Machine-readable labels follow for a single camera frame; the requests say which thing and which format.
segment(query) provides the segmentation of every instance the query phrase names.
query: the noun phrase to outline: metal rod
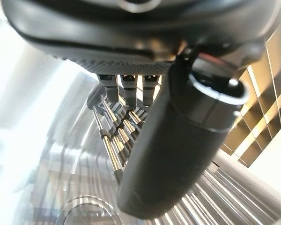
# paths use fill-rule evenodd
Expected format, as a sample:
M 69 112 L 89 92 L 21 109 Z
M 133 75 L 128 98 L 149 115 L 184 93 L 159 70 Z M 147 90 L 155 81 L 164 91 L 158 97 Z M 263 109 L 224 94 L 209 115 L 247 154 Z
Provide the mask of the metal rod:
M 238 184 L 235 180 L 233 180 L 229 175 L 227 175 L 225 171 L 223 171 L 221 168 L 219 168 L 218 171 L 217 171 L 217 174 L 219 175 L 218 178 L 226 185 L 227 188 L 229 187 L 229 189 L 231 189 L 232 192 L 235 192 L 235 193 L 237 193 L 238 195 L 243 196 L 243 197 L 246 199 L 246 202 L 248 202 L 248 204 L 251 204 L 251 207 L 252 207 L 255 211 L 258 210 L 258 213 L 259 213 L 259 214 L 262 214 L 263 216 L 266 217 L 267 221 L 268 221 L 268 220 L 271 220 L 272 222 L 275 221 L 275 219 L 274 219 L 272 216 L 270 216 L 270 215 L 262 208 L 262 206 L 257 205 L 256 202 L 253 202 L 253 200 L 252 200 L 250 197 L 248 197 L 248 196 L 241 190 L 241 188 L 243 188 L 243 187 L 242 187 L 240 184 Z M 228 178 L 230 178 L 232 181 L 234 181 L 234 182 L 239 186 L 239 188 L 238 188 L 236 185 L 234 185 L 234 184 L 232 183 L 232 181 L 230 181 L 229 179 L 227 179 L 226 176 L 228 176 Z M 247 192 L 254 200 L 256 200 L 258 203 L 260 203 L 260 201 L 259 201 L 258 199 L 256 199 L 256 197 L 253 196 L 250 192 L 248 192 L 248 191 L 246 191 L 246 192 Z
M 113 114 L 112 110 L 110 109 L 110 107 L 107 105 L 104 97 L 101 95 L 101 101 L 103 103 L 104 108 L 106 109 L 107 115 L 109 116 L 109 118 L 113 121 L 116 122 L 117 118 L 116 116 Z M 136 137 L 134 136 L 134 131 L 135 128 L 131 125 L 131 123 L 128 120 L 123 120 L 124 126 L 127 130 L 127 132 L 130 134 L 130 136 L 135 140 Z
M 262 224 L 230 191 L 228 191 L 209 171 L 204 171 L 205 176 L 207 176 L 212 182 L 218 185 L 227 196 L 229 196 L 239 207 L 248 214 L 256 223 Z
M 169 225 L 174 225 L 173 221 L 170 219 L 169 215 L 167 213 L 164 214 L 164 217 Z
M 199 207 L 197 206 L 197 204 L 194 202 L 193 199 L 191 199 L 188 195 L 185 195 L 186 198 L 186 202 L 188 201 L 189 204 L 193 207 L 193 209 L 195 210 L 196 214 L 201 218 L 201 220 L 203 221 L 204 224 L 206 225 L 212 225 L 209 220 L 203 215 L 203 213 L 200 211 Z
M 234 223 L 228 218 L 228 216 L 218 207 L 218 205 L 209 197 L 209 195 L 200 187 L 199 184 L 195 184 L 196 188 L 200 191 L 201 195 L 211 205 L 211 207 L 217 212 L 217 214 L 225 221 L 227 225 L 234 225 Z
M 243 224 L 253 224 L 253 222 L 248 217 L 246 217 L 246 215 L 238 207 L 238 205 L 230 201 L 230 199 L 222 193 L 222 190 L 218 188 L 216 183 L 210 181 L 210 179 L 208 179 L 206 176 L 201 176 L 201 180 L 222 200 L 224 204 L 226 204 L 239 217 L 240 220 L 242 220 Z
M 99 117 L 98 117 L 98 114 L 97 114 L 97 111 L 96 111 L 96 108 L 93 106 L 93 114 L 94 114 L 94 117 L 95 117 L 95 120 L 96 120 L 96 123 L 97 123 L 97 126 L 99 128 L 99 131 L 102 131 L 103 130 L 103 127 L 102 127 L 102 124 L 99 120 Z M 114 171 L 116 170 L 122 170 L 123 167 L 121 165 L 121 162 L 117 156 L 117 154 L 115 154 L 113 148 L 112 148 L 112 145 L 111 145 L 111 142 L 109 140 L 109 138 L 107 136 L 103 136 L 102 137 L 102 140 L 104 142 L 104 146 L 105 146 L 105 149 L 107 151 L 107 154 L 108 154 L 108 157 L 111 161 L 111 165 L 112 165 L 112 168 Z
M 103 106 L 104 106 L 105 110 L 107 111 L 107 114 L 108 114 L 109 118 L 113 122 L 117 121 L 116 116 L 113 114 L 112 110 L 110 109 L 110 107 L 108 106 L 107 102 L 105 101 L 105 99 L 104 99 L 104 97 L 102 95 L 101 95 L 101 101 L 103 103 Z
M 138 126 L 142 126 L 142 120 L 136 115 L 135 112 L 129 111 L 128 114 L 131 117 L 131 119 L 134 121 L 135 124 L 137 124 Z
M 188 202 L 184 197 L 182 197 L 181 204 L 187 209 L 188 214 L 191 215 L 194 221 L 196 221 L 196 224 L 199 225 L 205 224 L 204 221 L 202 220 L 202 217 L 197 213 L 191 201 Z
M 107 115 L 106 112 L 104 112 L 104 117 L 107 121 L 107 124 L 108 124 L 109 128 L 111 128 L 111 125 L 108 122 L 108 115 Z M 129 151 L 124 148 L 124 145 L 122 144 L 122 142 L 119 140 L 119 138 L 117 136 L 112 137 L 112 145 L 113 145 L 114 150 L 117 152 L 117 154 L 118 154 L 118 156 L 121 160 L 122 166 L 124 166 L 126 160 L 129 157 Z
M 192 193 L 191 196 L 186 195 L 186 198 L 188 200 L 192 200 L 195 205 L 198 207 L 199 211 L 202 213 L 202 216 L 208 220 L 208 223 L 211 225 L 218 225 L 216 220 L 213 218 L 213 216 L 208 212 L 208 210 L 205 208 L 205 206 L 201 203 L 201 201 L 197 198 L 197 196 Z

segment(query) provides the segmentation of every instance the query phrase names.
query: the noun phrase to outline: black cylindrical object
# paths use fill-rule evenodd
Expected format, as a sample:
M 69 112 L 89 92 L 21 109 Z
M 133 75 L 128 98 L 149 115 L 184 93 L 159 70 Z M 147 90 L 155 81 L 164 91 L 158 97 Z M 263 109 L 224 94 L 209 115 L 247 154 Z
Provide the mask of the black cylindrical object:
M 148 219 L 173 207 L 208 166 L 247 99 L 241 82 L 200 76 L 176 59 L 125 168 L 119 208 Z

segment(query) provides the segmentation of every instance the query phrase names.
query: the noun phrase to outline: white wall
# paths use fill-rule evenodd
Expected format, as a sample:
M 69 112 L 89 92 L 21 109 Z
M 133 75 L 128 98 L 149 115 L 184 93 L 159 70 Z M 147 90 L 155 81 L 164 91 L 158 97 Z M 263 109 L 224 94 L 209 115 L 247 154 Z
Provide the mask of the white wall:
M 281 193 L 281 130 L 249 170 Z

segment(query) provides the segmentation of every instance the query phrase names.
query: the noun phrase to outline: metal tube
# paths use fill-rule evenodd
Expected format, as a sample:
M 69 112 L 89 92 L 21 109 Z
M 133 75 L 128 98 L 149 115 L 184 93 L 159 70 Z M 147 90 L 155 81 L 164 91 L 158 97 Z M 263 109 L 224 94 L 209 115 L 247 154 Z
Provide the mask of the metal tube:
M 108 137 L 104 136 L 103 142 L 104 142 L 104 146 L 107 151 L 108 157 L 111 160 L 111 165 L 112 165 L 113 170 L 116 171 L 116 170 L 122 169 L 121 163 L 117 162 L 116 156 L 112 151 L 111 142 L 109 141 Z
M 129 111 L 128 114 L 129 114 L 129 116 L 131 117 L 131 119 L 135 122 L 135 124 L 139 124 L 139 123 L 142 122 L 141 119 L 136 115 L 135 112 Z
M 169 225 L 174 225 L 173 221 L 170 219 L 169 215 L 167 213 L 164 214 L 164 217 Z
M 211 205 L 211 207 L 217 212 L 217 214 L 225 221 L 227 225 L 234 225 L 234 223 L 228 218 L 228 216 L 218 207 L 218 205 L 209 197 L 209 195 L 200 187 L 199 184 L 195 184 L 196 188 L 200 191 L 201 195 Z
M 208 210 L 204 207 L 204 205 L 201 203 L 201 201 L 197 198 L 197 196 L 192 193 L 191 196 L 186 195 L 186 198 L 188 200 L 192 200 L 195 205 L 198 207 L 198 209 L 200 210 L 200 212 L 202 213 L 202 215 L 204 216 L 205 219 L 208 220 L 209 224 L 212 225 L 218 225 L 218 223 L 216 222 L 216 220 L 213 218 L 213 216 L 208 212 Z
M 257 202 L 253 202 L 253 200 L 250 197 L 248 197 L 240 189 L 243 187 L 240 184 L 238 184 L 235 180 L 233 180 L 231 177 L 229 177 L 221 168 L 218 169 L 217 174 L 219 175 L 218 179 L 220 179 L 221 182 L 226 185 L 226 188 L 228 188 L 231 192 L 235 193 L 236 195 L 243 196 L 245 198 L 246 203 L 250 205 L 250 208 L 252 210 L 254 210 L 256 213 L 258 213 L 260 216 L 266 217 L 266 221 L 269 221 L 269 220 L 271 220 L 272 222 L 275 221 L 275 219 L 271 215 L 269 215 L 269 213 L 266 212 L 262 206 L 257 204 L 257 202 L 260 203 L 260 201 L 258 199 L 256 199 L 255 196 L 253 196 L 250 192 L 246 191 L 250 195 L 250 197 L 253 198 Z M 230 179 L 232 179 L 238 185 L 238 187 L 236 185 L 234 185 L 229 179 L 227 179 L 226 176 L 228 176 Z
M 243 210 L 239 208 L 239 206 L 232 202 L 226 194 L 222 193 L 222 189 L 218 188 L 215 182 L 212 182 L 206 176 L 202 176 L 201 180 L 225 203 L 231 210 L 242 220 L 243 224 L 252 225 L 254 224 L 244 213 Z
M 192 202 L 188 202 L 184 197 L 181 199 L 182 205 L 187 209 L 188 214 L 191 215 L 192 219 L 196 221 L 196 224 L 204 225 L 204 221 L 202 220 L 202 217 L 197 213 L 196 209 L 194 208 L 194 205 Z
M 249 215 L 256 223 L 262 224 L 261 221 L 259 221 L 235 196 L 229 192 L 214 176 L 210 174 L 209 171 L 204 171 L 205 176 L 207 176 L 212 182 L 214 182 L 216 185 L 218 185 L 222 190 L 223 193 L 225 193 L 227 196 L 229 196 L 239 207 Z
M 117 121 L 116 116 L 113 114 L 112 110 L 110 109 L 110 107 L 107 105 L 105 99 L 103 96 L 101 96 L 101 101 L 103 103 L 104 108 L 106 109 L 107 115 L 109 116 L 109 118 L 115 122 Z M 135 136 L 133 135 L 133 132 L 135 131 L 135 128 L 131 125 L 131 123 L 128 120 L 123 120 L 123 123 L 125 125 L 125 128 L 127 129 L 128 133 L 132 136 L 133 139 L 135 139 Z
M 188 200 L 188 202 L 190 203 L 190 205 L 195 209 L 195 212 L 197 213 L 197 215 L 201 218 L 201 220 L 204 222 L 204 224 L 206 225 L 212 225 L 212 223 L 209 222 L 209 220 L 204 216 L 204 214 L 200 211 L 199 207 L 197 206 L 197 204 L 195 203 L 195 201 L 190 198 L 188 195 L 186 196 L 186 201 Z
M 101 101 L 103 103 L 103 106 L 104 106 L 105 110 L 107 111 L 107 114 L 108 114 L 109 118 L 113 122 L 117 121 L 116 116 L 113 114 L 112 110 L 110 109 L 110 107 L 108 106 L 107 102 L 105 101 L 105 99 L 104 99 L 104 97 L 102 95 L 101 95 Z
M 99 130 L 102 131 L 103 127 L 102 127 L 102 124 L 99 120 L 99 117 L 98 117 L 98 114 L 97 114 L 97 111 L 96 111 L 95 107 L 93 107 L 93 114 L 94 114 L 94 117 L 95 117 L 95 120 L 96 120 L 96 123 L 97 123 L 97 126 L 98 126 Z M 121 165 L 121 162 L 120 162 L 117 154 L 115 154 L 115 152 L 113 151 L 113 147 L 112 147 L 112 144 L 111 144 L 109 138 L 107 136 L 103 136 L 102 140 L 104 142 L 104 146 L 105 146 L 105 149 L 107 151 L 108 157 L 111 161 L 111 165 L 112 165 L 113 170 L 114 171 L 119 170 L 119 169 L 122 170 L 123 167 Z

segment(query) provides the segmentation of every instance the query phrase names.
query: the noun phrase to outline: textured black surface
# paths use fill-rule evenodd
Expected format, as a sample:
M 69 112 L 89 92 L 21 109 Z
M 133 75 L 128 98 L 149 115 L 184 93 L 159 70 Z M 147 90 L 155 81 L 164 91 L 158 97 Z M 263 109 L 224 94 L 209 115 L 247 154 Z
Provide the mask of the textured black surface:
M 110 75 L 165 75 L 170 68 L 170 63 L 168 62 L 138 64 L 137 62 L 82 60 L 76 63 L 92 73 Z

